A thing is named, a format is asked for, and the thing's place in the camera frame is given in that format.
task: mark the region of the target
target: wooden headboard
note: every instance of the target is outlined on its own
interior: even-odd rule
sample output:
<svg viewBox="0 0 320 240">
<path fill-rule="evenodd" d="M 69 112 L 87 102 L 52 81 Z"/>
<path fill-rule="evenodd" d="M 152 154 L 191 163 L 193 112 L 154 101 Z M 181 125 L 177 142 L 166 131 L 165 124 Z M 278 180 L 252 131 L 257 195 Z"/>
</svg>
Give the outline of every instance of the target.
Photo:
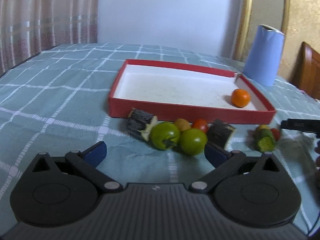
<svg viewBox="0 0 320 240">
<path fill-rule="evenodd" d="M 309 96 L 320 99 L 320 54 L 303 42 L 302 57 L 302 65 L 292 83 Z"/>
</svg>

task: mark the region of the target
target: gold frame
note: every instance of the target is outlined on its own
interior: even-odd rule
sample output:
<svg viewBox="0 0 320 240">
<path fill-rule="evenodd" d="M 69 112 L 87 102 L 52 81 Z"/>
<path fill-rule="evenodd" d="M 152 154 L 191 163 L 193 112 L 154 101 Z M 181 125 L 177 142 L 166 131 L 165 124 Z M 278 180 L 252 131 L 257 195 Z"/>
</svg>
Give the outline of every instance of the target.
<svg viewBox="0 0 320 240">
<path fill-rule="evenodd" d="M 281 31 L 284 33 L 284 37 L 288 29 L 289 10 L 290 10 L 290 0 L 284 0 L 283 18 L 282 18 L 282 24 L 281 24 Z"/>
<path fill-rule="evenodd" d="M 238 35 L 235 44 L 233 59 L 240 61 L 248 35 L 253 0 L 243 0 Z"/>
<path fill-rule="evenodd" d="M 253 0 L 243 0 L 240 24 L 239 24 L 238 34 L 236 38 L 235 49 L 233 53 L 234 60 L 238 60 L 238 61 L 242 60 L 244 46 L 247 40 L 247 35 L 248 35 L 248 30 L 250 25 L 252 4 L 253 4 Z M 290 0 L 284 0 L 283 17 L 281 22 L 281 31 L 284 33 L 284 36 L 286 35 L 287 29 L 288 29 L 289 10 L 290 10 Z"/>
</svg>

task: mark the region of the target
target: red box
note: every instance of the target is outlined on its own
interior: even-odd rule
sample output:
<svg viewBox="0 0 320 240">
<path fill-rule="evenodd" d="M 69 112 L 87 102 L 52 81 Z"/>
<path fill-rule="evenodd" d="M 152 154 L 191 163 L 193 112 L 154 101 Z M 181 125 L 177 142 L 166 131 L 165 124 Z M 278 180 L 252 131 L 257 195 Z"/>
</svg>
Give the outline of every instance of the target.
<svg viewBox="0 0 320 240">
<path fill-rule="evenodd" d="M 251 102 L 236 108 L 230 102 L 235 88 L 246 89 Z M 127 59 L 109 93 L 109 115 L 127 118 L 132 108 L 161 121 L 184 118 L 221 119 L 231 124 L 269 124 L 276 113 L 271 103 L 236 72 L 198 65 Z"/>
</svg>

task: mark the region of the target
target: curtain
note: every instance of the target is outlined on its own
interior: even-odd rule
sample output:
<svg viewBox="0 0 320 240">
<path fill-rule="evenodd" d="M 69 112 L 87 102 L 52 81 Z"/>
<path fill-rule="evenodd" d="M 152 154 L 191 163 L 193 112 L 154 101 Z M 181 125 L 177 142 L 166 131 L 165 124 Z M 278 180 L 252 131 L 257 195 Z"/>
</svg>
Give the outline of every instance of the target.
<svg viewBox="0 0 320 240">
<path fill-rule="evenodd" d="M 98 0 L 0 0 L 0 76 L 63 43 L 97 42 Z"/>
</svg>

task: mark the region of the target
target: teal tablecloth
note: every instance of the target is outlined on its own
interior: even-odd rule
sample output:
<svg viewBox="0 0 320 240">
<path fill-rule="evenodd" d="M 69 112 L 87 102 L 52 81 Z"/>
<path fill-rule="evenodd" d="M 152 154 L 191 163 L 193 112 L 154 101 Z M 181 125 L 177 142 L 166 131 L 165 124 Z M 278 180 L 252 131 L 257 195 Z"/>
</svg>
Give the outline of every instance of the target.
<svg viewBox="0 0 320 240">
<path fill-rule="evenodd" d="M 42 52 L 0 78 L 0 235 L 15 223 L 10 192 L 34 156 L 47 151 L 62 156 L 103 140 L 108 147 L 100 171 L 127 182 L 185 182 L 213 169 L 204 155 L 190 158 L 171 150 L 157 151 L 129 137 L 121 119 L 107 115 L 106 99 L 117 71 L 127 58 L 182 62 L 241 71 L 243 63 L 160 46 L 128 44 L 62 45 Z M 277 77 L 273 87 L 253 84 L 277 109 L 271 127 L 288 118 L 319 119 L 319 104 Z M 235 125 L 228 150 L 252 150 L 255 125 Z M 295 224 L 304 232 L 319 212 L 314 184 L 317 140 L 313 134 L 283 131 L 274 154 L 302 195 Z"/>
</svg>

